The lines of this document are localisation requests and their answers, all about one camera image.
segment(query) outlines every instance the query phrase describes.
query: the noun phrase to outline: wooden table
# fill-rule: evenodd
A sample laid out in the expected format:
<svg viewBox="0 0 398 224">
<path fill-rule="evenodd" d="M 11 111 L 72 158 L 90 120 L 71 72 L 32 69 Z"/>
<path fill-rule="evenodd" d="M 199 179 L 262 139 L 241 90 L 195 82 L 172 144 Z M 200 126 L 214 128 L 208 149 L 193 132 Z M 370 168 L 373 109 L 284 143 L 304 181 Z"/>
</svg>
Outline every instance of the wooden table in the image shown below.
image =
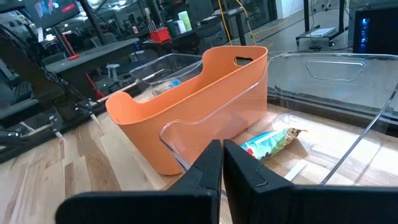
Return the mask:
<svg viewBox="0 0 398 224">
<path fill-rule="evenodd" d="M 361 130 L 286 112 L 285 108 L 269 105 L 264 119 L 234 140 L 241 143 L 266 129 L 306 129 L 307 133 L 301 133 L 297 141 L 265 164 L 285 176 L 298 163 L 305 163 L 292 181 L 318 184 Z M 90 121 L 65 133 L 64 141 L 53 139 L 0 165 L 0 223 L 54 223 L 58 205 L 80 192 L 167 189 L 180 177 L 156 173 L 107 113 L 98 120 L 103 134 Z M 398 139 L 371 133 L 328 184 L 398 185 L 397 148 Z M 220 222 L 231 223 L 224 197 Z"/>
</svg>

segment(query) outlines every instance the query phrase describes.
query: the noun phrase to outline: blue light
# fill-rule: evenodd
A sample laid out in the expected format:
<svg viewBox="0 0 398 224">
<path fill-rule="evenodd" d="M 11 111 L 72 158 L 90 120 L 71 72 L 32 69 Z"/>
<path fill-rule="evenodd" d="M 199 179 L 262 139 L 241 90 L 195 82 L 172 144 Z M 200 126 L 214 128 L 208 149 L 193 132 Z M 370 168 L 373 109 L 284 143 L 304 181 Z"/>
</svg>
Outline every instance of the blue light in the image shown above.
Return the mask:
<svg viewBox="0 0 398 224">
<path fill-rule="evenodd" d="M 362 25 L 367 26 L 369 24 L 369 18 L 362 19 Z"/>
</svg>

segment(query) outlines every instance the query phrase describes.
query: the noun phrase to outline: clear bin handle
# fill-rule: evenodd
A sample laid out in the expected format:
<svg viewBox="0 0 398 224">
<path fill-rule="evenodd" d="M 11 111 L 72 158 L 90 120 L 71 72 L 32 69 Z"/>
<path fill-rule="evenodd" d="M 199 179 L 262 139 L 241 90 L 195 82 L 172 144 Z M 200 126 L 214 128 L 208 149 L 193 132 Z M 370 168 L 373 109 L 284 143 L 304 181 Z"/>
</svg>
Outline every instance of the clear bin handle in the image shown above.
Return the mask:
<svg viewBox="0 0 398 224">
<path fill-rule="evenodd" d="M 362 72 L 365 65 L 364 62 L 355 61 L 308 60 L 305 67 L 313 78 L 350 82 Z"/>
</svg>

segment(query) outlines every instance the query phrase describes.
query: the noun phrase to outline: clear plastic bin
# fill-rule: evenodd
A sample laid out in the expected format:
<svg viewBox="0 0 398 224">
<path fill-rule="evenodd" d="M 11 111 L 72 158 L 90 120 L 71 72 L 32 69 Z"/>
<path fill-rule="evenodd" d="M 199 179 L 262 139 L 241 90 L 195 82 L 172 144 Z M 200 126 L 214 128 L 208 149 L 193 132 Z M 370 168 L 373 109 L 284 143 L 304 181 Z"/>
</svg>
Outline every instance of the clear plastic bin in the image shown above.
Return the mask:
<svg viewBox="0 0 398 224">
<path fill-rule="evenodd" d="M 201 56 L 168 54 L 130 71 L 136 79 L 143 99 L 151 98 L 197 76 L 203 70 Z"/>
<path fill-rule="evenodd" d="M 286 54 L 273 58 L 268 64 L 268 90 L 264 89 L 268 91 L 266 111 L 246 111 L 254 116 L 264 113 L 256 123 L 248 125 L 246 119 L 225 110 L 231 103 L 245 105 L 258 100 L 253 95 L 247 97 L 250 87 L 202 119 L 170 121 L 160 132 L 160 139 L 187 170 L 196 159 L 185 156 L 187 151 L 200 153 L 212 139 L 232 139 L 240 145 L 264 131 L 304 129 L 306 132 L 296 140 L 262 162 L 295 184 L 320 184 L 329 175 L 331 178 L 323 184 L 353 184 L 330 172 L 354 143 L 359 142 L 357 152 L 353 152 L 359 156 L 383 144 L 372 134 L 385 133 L 389 123 L 372 121 L 379 118 L 381 110 L 391 113 L 396 105 L 389 98 L 398 83 L 397 59 L 356 54 Z M 211 125 L 219 119 L 227 120 L 227 125 Z M 242 128 L 244 131 L 236 135 L 235 130 Z M 190 139 L 186 135 L 195 135 L 197 140 L 185 141 Z"/>
<path fill-rule="evenodd" d="M 327 184 L 398 187 L 396 99 L 358 144 L 351 146 L 352 151 L 329 174 Z"/>
</svg>

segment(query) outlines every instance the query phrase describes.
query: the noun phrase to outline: basket handle hole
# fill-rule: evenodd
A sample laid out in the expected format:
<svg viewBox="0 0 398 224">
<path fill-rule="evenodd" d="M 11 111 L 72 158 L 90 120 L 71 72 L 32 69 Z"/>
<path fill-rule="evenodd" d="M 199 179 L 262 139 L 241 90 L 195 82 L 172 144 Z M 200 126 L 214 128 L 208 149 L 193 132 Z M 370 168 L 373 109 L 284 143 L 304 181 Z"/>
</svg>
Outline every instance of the basket handle hole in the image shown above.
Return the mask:
<svg viewBox="0 0 398 224">
<path fill-rule="evenodd" d="M 245 66 L 252 62 L 252 58 L 246 58 L 246 57 L 235 57 L 235 64 L 239 66 Z"/>
</svg>

